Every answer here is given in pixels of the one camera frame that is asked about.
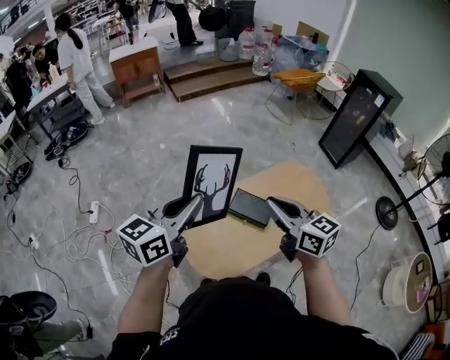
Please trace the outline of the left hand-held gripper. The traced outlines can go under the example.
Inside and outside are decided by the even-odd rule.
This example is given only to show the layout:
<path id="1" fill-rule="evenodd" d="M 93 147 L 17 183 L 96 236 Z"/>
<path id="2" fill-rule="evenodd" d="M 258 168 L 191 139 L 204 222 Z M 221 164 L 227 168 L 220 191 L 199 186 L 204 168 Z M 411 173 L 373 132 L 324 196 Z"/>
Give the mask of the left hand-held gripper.
<path id="1" fill-rule="evenodd" d="M 175 267 L 188 252 L 182 233 L 195 222 L 203 206 L 203 196 L 169 201 L 162 210 L 148 212 L 146 217 L 133 214 L 118 226 L 116 233 L 125 252 L 147 267 L 171 257 Z"/>

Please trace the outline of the deer picture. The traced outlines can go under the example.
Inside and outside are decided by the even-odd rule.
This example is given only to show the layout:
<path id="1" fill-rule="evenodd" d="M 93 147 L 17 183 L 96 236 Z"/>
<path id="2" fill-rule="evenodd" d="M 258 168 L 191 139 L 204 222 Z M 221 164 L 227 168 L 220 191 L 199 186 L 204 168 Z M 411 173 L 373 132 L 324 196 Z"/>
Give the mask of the deer picture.
<path id="1" fill-rule="evenodd" d="M 193 228 L 226 217 L 242 154 L 239 147 L 191 146 L 183 197 L 199 194 L 203 198 Z"/>

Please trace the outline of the person's right forearm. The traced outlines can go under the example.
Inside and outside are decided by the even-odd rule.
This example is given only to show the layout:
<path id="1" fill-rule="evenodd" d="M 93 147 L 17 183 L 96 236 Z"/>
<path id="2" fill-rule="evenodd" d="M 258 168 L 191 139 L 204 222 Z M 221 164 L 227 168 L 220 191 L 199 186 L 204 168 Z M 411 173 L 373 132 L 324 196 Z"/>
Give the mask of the person's right forearm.
<path id="1" fill-rule="evenodd" d="M 349 307 L 338 288 L 325 257 L 316 258 L 303 252 L 296 254 L 304 276 L 307 312 L 340 325 L 349 325 Z"/>

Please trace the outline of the black standing fan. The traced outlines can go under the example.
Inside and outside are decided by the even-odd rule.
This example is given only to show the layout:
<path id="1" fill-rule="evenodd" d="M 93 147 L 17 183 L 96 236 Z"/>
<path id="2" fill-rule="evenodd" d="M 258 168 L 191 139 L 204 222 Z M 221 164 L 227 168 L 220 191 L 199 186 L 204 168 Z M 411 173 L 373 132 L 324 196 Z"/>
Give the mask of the black standing fan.
<path id="1" fill-rule="evenodd" d="M 419 196 L 438 206 L 440 212 L 450 208 L 450 134 L 438 138 L 421 156 L 427 160 L 427 167 L 417 180 L 418 190 L 398 205 L 386 196 L 379 198 L 375 204 L 377 220 L 386 230 L 392 230 L 397 225 L 399 210 Z"/>

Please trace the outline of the person's black shirt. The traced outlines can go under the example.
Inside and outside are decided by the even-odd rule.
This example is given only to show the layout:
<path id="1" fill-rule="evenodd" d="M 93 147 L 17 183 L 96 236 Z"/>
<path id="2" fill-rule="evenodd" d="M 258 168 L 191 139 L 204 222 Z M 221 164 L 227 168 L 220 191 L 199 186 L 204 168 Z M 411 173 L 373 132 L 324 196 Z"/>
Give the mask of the person's black shirt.
<path id="1" fill-rule="evenodd" d="M 106 360 L 399 360 L 364 329 L 301 314 L 247 277 L 200 286 L 164 334 L 120 333 Z"/>

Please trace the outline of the black glass-door cabinet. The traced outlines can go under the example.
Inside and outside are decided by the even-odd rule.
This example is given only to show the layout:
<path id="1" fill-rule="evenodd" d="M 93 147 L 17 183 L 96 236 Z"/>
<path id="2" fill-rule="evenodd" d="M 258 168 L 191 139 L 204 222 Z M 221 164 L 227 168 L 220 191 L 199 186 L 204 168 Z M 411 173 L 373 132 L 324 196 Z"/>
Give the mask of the black glass-door cabinet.
<path id="1" fill-rule="evenodd" d="M 360 69 L 347 95 L 319 139 L 319 147 L 334 168 L 351 162 L 391 117 L 404 97 L 378 72 Z"/>

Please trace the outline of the blue cloth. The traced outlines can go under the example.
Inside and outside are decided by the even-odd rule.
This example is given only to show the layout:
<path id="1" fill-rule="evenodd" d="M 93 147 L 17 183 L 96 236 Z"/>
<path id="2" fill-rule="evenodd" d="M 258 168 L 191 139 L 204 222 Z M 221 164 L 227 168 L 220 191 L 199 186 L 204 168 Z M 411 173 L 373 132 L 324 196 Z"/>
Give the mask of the blue cloth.
<path id="1" fill-rule="evenodd" d="M 380 135 L 385 139 L 389 139 L 393 143 L 400 138 L 397 127 L 391 120 L 386 120 L 383 122 L 380 128 Z"/>

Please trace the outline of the black wheeled base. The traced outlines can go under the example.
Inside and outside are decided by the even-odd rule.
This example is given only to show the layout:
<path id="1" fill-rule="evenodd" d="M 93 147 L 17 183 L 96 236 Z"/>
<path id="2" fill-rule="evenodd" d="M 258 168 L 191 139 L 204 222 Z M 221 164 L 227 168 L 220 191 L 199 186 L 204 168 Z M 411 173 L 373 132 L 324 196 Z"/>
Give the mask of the black wheeled base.
<path id="1" fill-rule="evenodd" d="M 75 147 L 88 134 L 89 126 L 85 123 L 79 123 L 62 130 L 57 137 L 50 142 L 44 150 L 46 161 L 62 158 L 69 149 Z"/>

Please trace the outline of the beige bag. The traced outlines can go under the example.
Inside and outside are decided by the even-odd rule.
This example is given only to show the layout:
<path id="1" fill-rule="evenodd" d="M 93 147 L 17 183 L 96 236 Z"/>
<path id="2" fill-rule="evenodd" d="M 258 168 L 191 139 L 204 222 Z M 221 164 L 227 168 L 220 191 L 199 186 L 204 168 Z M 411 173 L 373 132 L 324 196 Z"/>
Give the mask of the beige bag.
<path id="1" fill-rule="evenodd" d="M 415 179 L 419 180 L 427 164 L 428 162 L 424 156 L 419 156 L 415 150 L 411 150 L 404 158 L 404 166 L 399 177 L 404 178 L 408 173 L 411 173 Z"/>

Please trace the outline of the small round white table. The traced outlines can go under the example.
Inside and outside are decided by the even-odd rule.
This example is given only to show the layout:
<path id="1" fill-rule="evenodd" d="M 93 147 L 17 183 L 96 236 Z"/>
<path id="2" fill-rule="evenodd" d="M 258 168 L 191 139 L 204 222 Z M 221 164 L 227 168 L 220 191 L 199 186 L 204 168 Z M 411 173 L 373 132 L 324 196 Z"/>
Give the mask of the small round white table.
<path id="1" fill-rule="evenodd" d="M 342 104 L 347 90 L 350 89 L 356 75 L 343 63 L 326 61 L 321 70 L 325 76 L 319 81 L 316 90 L 319 93 L 318 108 L 328 105 L 330 113 L 315 114 L 313 120 L 328 119 Z"/>

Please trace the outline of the wooden cabinet with white top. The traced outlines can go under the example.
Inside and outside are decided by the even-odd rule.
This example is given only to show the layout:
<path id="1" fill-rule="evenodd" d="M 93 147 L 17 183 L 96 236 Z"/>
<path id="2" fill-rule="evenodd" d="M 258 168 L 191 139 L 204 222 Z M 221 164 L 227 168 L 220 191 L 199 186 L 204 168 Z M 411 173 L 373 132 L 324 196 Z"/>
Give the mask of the wooden cabinet with white top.
<path id="1" fill-rule="evenodd" d="M 112 49 L 109 63 L 124 107 L 144 95 L 165 92 L 155 37 L 144 37 L 134 44 Z"/>

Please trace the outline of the clear plastic bag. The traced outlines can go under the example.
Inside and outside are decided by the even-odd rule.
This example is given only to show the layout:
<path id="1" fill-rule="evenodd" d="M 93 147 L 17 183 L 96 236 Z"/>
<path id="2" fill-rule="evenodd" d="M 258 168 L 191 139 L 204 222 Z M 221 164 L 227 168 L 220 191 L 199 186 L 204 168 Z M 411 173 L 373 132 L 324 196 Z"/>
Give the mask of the clear plastic bag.
<path id="1" fill-rule="evenodd" d="M 323 44 L 314 44 L 306 36 L 284 36 L 278 39 L 271 73 L 284 70 L 320 70 L 328 59 L 329 50 Z"/>

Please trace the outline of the grey basket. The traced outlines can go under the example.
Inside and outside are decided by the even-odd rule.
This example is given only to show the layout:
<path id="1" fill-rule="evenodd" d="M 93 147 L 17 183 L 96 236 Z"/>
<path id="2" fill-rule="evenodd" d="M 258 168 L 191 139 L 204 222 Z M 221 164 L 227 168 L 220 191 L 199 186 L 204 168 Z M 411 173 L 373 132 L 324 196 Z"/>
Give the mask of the grey basket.
<path id="1" fill-rule="evenodd" d="M 234 38 L 222 38 L 218 42 L 218 56 L 224 62 L 234 62 L 239 59 L 240 42 Z"/>

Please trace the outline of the black white striped cloth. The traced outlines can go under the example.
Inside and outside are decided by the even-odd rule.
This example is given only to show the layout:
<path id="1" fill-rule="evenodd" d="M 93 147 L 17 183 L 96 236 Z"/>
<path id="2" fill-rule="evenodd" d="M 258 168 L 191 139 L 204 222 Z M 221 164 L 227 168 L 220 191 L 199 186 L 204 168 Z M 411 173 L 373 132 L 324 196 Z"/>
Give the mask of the black white striped cloth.
<path id="1" fill-rule="evenodd" d="M 421 360 L 429 345 L 433 345 L 435 335 L 433 333 L 418 333 L 400 360 Z"/>

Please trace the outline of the orange cushion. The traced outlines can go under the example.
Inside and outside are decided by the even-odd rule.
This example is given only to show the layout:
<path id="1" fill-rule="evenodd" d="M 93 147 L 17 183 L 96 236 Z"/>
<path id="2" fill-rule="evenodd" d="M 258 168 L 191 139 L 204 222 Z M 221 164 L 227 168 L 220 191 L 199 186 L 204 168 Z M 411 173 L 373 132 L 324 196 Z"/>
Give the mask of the orange cushion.
<path id="1" fill-rule="evenodd" d="M 423 331 L 435 339 L 426 347 L 422 360 L 450 360 L 450 321 L 428 324 Z"/>

